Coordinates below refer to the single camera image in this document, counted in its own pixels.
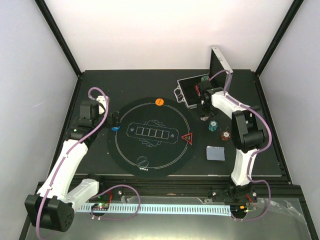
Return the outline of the red triangular dealer marker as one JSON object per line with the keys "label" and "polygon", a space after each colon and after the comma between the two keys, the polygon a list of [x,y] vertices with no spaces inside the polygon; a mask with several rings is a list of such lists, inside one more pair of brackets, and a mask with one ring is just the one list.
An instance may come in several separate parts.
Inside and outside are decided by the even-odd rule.
{"label": "red triangular dealer marker", "polygon": [[185,140],[188,144],[192,145],[193,144],[193,133],[187,133],[181,137],[183,140]]}

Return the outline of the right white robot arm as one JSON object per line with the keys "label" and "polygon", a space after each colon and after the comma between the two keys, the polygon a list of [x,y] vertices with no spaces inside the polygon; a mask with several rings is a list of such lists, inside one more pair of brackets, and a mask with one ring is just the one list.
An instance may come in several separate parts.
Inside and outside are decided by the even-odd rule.
{"label": "right white robot arm", "polygon": [[197,108],[202,117],[220,110],[231,119],[231,140],[236,148],[235,163],[226,190],[231,202],[240,202],[250,193],[252,171],[256,156],[272,143],[272,133],[259,107],[250,107],[232,97],[225,89],[213,88],[210,80],[195,87],[200,103]]}

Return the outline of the white purple chip stack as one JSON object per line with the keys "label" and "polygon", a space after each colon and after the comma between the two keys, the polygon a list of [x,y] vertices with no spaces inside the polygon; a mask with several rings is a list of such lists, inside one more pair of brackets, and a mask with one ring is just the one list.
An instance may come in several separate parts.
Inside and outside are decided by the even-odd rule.
{"label": "white purple chip stack", "polygon": [[201,119],[202,121],[207,121],[209,118],[210,118],[209,116],[202,116],[200,119]]}

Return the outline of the blue small blind button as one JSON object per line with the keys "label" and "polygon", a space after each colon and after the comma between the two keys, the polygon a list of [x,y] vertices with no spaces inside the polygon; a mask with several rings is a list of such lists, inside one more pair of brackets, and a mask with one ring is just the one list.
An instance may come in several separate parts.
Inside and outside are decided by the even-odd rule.
{"label": "blue small blind button", "polygon": [[112,128],[111,128],[111,130],[114,131],[114,132],[117,132],[119,129],[120,129],[119,126],[118,126],[118,127],[112,127]]}

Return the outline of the orange big blind button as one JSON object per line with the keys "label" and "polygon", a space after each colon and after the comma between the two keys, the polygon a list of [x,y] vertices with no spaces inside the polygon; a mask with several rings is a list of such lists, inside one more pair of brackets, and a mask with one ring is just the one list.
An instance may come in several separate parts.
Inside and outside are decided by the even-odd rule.
{"label": "orange big blind button", "polygon": [[164,101],[164,99],[163,98],[157,98],[156,100],[155,100],[155,104],[157,105],[157,106],[163,106],[164,105],[164,103],[165,103],[165,101]]}

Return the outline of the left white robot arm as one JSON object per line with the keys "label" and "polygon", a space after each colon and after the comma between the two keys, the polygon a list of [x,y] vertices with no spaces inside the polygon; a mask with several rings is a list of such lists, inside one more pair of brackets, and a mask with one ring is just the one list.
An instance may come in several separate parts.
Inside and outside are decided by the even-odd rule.
{"label": "left white robot arm", "polygon": [[31,224],[66,232],[75,213],[91,197],[103,199],[108,192],[106,185],[86,178],[70,190],[76,170],[103,128],[118,128],[119,112],[109,113],[110,99],[99,95],[89,97],[80,104],[80,113],[64,135],[60,155],[44,184],[36,194],[29,194],[24,202]]}

